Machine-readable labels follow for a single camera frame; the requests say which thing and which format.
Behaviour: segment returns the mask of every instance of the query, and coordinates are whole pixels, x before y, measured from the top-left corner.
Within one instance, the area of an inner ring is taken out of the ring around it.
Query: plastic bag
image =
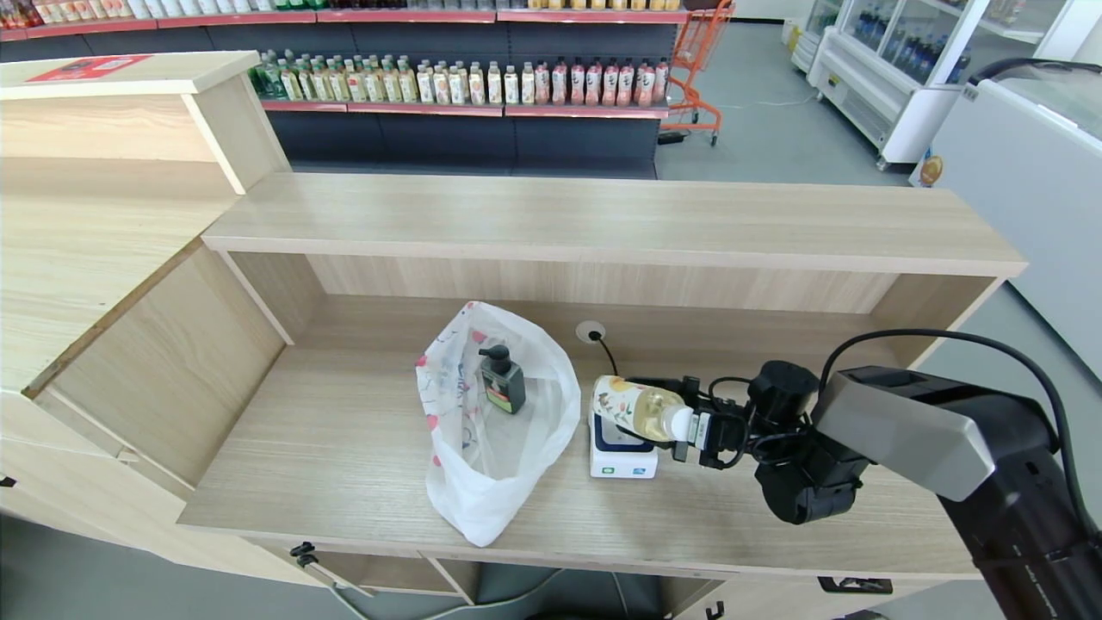
[[[486,399],[478,349],[505,345],[527,402],[508,414]],[[433,508],[479,547],[493,543],[566,448],[582,391],[566,352],[539,326],[469,301],[417,363],[432,436],[425,486]]]

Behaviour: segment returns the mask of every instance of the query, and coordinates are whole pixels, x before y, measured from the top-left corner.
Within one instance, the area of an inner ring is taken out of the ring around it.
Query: cabinet handle
[[[720,620],[720,618],[723,618],[724,614],[723,601],[715,601],[715,611],[712,611],[712,608],[709,607],[704,610],[704,613],[707,616],[707,620]]]
[[[895,589],[892,579],[862,579],[860,577],[820,577],[819,586],[832,594],[890,595]]]

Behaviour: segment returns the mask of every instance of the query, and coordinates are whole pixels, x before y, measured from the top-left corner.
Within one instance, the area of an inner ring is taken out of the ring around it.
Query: red sign
[[[32,77],[28,81],[55,81],[57,79],[96,79],[109,73],[115,73],[122,67],[144,61],[153,54],[130,54],[128,56],[96,56],[94,58],[80,58],[72,63],[60,66],[53,70],[47,70],[42,75]]]

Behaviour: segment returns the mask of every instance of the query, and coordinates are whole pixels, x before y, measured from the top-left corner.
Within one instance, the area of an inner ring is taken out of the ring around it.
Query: orange shopping cart
[[[689,19],[678,33],[673,45],[673,67],[689,69],[685,78],[670,75],[670,84],[681,91],[681,98],[672,95],[677,102],[670,105],[670,116],[662,123],[663,131],[712,131],[712,145],[720,139],[720,127],[723,124],[723,113],[707,105],[693,86],[696,74],[707,68],[707,62],[715,51],[716,44],[726,31],[727,20],[735,10],[733,0],[720,0],[714,9],[690,11]],[[672,94],[676,89],[670,88]],[[701,122],[700,112],[706,115]]]

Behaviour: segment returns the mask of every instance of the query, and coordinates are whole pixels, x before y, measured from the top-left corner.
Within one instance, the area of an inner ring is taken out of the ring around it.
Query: refrigerator
[[[796,68],[803,73],[811,69],[823,32],[828,26],[834,25],[841,12],[842,0],[815,0],[808,22],[803,24],[800,37],[797,39],[796,47],[792,50],[792,64]]]
[[[918,162],[977,67],[1070,59],[1100,17],[1100,0],[846,0],[807,78],[886,170]]]
[[[1026,257],[1011,284],[1102,379],[1102,66],[983,69],[910,182],[952,189]]]

